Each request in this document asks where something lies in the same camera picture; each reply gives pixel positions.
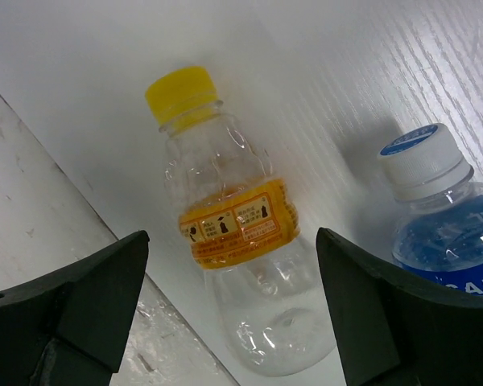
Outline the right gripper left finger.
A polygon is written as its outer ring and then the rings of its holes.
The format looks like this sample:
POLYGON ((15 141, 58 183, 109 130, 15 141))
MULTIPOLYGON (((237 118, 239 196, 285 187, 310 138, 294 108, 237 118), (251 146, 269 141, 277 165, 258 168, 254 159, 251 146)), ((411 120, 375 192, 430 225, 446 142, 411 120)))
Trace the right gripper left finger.
POLYGON ((107 385, 119 371, 148 260, 138 231, 0 291, 0 385, 107 385))

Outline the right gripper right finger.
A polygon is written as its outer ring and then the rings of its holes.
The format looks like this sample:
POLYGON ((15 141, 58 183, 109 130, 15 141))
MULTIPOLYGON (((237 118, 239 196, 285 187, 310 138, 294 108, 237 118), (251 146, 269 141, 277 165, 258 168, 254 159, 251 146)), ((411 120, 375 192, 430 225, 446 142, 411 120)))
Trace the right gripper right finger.
POLYGON ((348 385, 483 385, 483 298, 391 263, 327 228, 316 235, 348 385))

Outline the blue label clear bottle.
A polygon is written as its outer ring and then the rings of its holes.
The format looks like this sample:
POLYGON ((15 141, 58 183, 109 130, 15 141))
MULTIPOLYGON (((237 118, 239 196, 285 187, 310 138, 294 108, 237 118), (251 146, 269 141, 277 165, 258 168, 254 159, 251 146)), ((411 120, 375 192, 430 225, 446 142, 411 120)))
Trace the blue label clear bottle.
POLYGON ((483 183, 448 127, 426 125, 378 153, 402 205, 391 253, 400 268, 440 285, 483 296, 483 183))

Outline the yellow cap orange label bottle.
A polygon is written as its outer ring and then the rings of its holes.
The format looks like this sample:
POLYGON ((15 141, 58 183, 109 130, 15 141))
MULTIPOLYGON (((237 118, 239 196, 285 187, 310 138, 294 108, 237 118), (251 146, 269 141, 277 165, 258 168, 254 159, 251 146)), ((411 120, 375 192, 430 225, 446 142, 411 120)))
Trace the yellow cap orange label bottle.
POLYGON ((168 136, 167 191, 228 349, 267 377, 320 362, 336 340, 286 183, 224 110, 205 68, 170 72, 145 98, 168 136))

